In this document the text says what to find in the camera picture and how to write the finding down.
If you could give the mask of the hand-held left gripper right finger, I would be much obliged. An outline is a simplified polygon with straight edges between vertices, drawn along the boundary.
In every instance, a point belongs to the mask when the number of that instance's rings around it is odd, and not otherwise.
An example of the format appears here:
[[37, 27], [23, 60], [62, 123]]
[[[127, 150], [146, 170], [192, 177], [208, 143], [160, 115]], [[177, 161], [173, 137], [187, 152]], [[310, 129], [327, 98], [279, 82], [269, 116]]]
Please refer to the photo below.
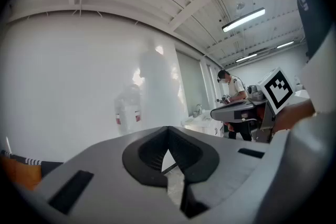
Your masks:
[[246, 142], [169, 126], [169, 150], [183, 174], [180, 209], [259, 209], [267, 143]]

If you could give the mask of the orange sofa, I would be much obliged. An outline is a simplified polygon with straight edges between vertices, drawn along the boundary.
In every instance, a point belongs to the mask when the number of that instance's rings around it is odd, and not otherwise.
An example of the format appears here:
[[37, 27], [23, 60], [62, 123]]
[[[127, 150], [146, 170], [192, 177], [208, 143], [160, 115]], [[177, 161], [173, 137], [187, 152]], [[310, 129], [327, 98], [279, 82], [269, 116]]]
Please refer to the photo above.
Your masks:
[[62, 164], [63, 162], [42, 161], [40, 166], [26, 165], [0, 155], [0, 167], [9, 180], [29, 190], [34, 190], [46, 175]]

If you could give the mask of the large clear water bottle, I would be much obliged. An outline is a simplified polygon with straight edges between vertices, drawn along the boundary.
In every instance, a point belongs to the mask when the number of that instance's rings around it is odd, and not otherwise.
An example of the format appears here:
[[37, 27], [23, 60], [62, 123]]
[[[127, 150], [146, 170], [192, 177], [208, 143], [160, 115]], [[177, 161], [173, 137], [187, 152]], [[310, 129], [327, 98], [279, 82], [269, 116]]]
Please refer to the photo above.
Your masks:
[[141, 93], [136, 84], [131, 84], [114, 100], [115, 120], [121, 136], [142, 129]]

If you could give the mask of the black white striped blanket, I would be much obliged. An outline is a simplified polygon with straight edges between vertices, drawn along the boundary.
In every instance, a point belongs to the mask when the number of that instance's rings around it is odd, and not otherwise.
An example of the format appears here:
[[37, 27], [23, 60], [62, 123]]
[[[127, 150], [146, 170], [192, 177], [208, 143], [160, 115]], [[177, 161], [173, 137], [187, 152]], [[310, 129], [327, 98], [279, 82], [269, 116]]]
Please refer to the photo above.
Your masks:
[[26, 165], [41, 165], [42, 161], [38, 160], [38, 159], [33, 159], [33, 158], [27, 158], [27, 157], [21, 157], [15, 154], [12, 154], [10, 152], [7, 152], [5, 150], [1, 150], [0, 151], [0, 155], [7, 157], [9, 159], [14, 159], [15, 161], [19, 162], [19, 163], [23, 163]]

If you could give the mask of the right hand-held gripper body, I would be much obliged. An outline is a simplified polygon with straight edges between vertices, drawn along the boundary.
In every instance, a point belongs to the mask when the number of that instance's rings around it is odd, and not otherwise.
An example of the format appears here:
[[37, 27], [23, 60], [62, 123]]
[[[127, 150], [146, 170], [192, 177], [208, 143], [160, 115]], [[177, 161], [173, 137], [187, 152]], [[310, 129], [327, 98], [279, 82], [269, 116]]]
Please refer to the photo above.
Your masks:
[[263, 110], [258, 109], [260, 119], [251, 126], [254, 128], [251, 135], [255, 142], [269, 143], [272, 139], [272, 128], [276, 116], [294, 96], [294, 89], [279, 67], [272, 69], [255, 85], [260, 87], [265, 98], [261, 101], [248, 98], [255, 106], [263, 106]]

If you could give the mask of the person's black t-shirt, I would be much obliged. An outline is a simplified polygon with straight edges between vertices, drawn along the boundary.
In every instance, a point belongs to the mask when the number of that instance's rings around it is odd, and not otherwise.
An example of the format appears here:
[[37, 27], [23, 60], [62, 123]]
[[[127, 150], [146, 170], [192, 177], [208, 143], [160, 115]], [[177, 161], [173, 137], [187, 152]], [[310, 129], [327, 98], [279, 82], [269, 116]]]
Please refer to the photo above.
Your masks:
[[334, 19], [326, 0], [297, 0], [297, 5], [306, 37], [307, 57], [311, 59], [325, 40]]

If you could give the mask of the grey roller blind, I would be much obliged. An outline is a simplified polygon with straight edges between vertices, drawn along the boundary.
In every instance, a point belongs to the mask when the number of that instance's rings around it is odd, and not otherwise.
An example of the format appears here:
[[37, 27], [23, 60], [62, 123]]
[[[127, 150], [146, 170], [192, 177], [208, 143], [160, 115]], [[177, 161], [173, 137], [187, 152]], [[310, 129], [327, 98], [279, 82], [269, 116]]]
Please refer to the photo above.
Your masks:
[[188, 115], [192, 116], [196, 106], [202, 104], [201, 67], [199, 61], [179, 51], [176, 52], [182, 75]]

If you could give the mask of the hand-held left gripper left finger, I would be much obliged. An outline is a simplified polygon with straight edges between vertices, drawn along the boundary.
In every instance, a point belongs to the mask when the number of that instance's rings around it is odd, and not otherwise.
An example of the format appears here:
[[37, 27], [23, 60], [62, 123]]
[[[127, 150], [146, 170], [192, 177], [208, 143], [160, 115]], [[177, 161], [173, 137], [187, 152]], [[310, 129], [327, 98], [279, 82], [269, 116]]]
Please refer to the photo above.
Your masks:
[[167, 187], [144, 185], [125, 168], [146, 179], [164, 178], [125, 149], [160, 133], [159, 127], [92, 145], [50, 172], [31, 203], [50, 224], [181, 224], [186, 216], [173, 204]]

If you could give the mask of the person's right forearm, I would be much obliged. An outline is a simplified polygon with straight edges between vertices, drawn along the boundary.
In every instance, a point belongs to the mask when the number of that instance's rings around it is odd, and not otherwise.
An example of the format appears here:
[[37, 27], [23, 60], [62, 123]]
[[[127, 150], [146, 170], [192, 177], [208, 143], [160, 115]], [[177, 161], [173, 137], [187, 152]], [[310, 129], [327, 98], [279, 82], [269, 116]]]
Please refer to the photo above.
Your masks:
[[313, 116], [314, 113], [315, 109], [310, 99], [286, 106], [277, 114], [272, 133], [289, 130], [302, 119]]

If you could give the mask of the white furniture frame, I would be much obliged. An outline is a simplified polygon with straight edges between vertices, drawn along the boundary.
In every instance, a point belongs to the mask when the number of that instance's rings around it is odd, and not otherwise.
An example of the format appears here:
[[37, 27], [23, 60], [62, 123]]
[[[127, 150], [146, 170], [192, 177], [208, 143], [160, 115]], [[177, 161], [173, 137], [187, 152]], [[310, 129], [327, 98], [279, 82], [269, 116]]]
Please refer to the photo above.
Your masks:
[[182, 127], [195, 132], [204, 133], [207, 135], [223, 137], [224, 136], [224, 124], [221, 121], [217, 121], [211, 118], [210, 110], [204, 111], [203, 114], [198, 117], [190, 116], [182, 121]]

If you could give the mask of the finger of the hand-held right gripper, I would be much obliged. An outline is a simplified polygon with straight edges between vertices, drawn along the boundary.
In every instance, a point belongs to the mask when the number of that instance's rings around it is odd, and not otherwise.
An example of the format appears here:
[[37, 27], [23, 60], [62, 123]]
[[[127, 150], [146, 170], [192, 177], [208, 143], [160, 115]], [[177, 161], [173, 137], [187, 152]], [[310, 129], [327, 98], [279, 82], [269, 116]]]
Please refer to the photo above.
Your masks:
[[230, 107], [254, 107], [255, 105], [251, 101], [235, 101], [230, 102], [228, 104], [223, 104], [223, 108], [230, 108]]
[[263, 106], [255, 105], [236, 105], [236, 106], [222, 106], [217, 109], [213, 109], [210, 112], [211, 118], [217, 121], [240, 123], [247, 121], [257, 121], [260, 119], [258, 116], [258, 109], [263, 110]]

